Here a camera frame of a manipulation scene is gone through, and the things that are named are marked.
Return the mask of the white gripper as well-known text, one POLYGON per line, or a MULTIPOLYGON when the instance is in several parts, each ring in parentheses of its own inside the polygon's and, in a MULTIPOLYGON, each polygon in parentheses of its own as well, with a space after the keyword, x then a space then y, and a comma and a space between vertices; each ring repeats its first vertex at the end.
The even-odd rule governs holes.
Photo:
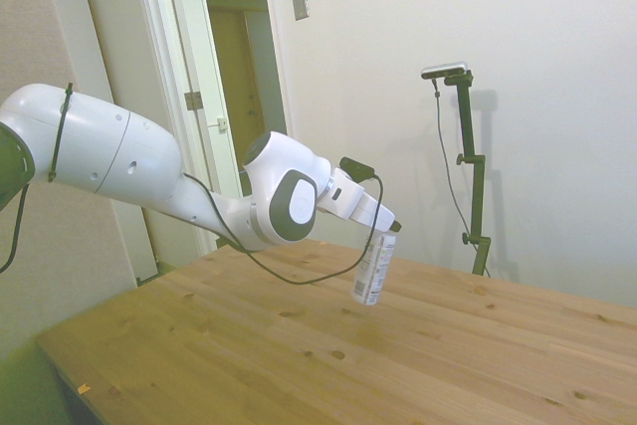
POLYGON ((381 232, 398 233, 402 225, 395 221, 395 215, 365 192, 364 187, 355 183, 340 168, 331 172, 325 191, 318 198, 318 211, 332 214, 343 220, 351 220, 381 232))

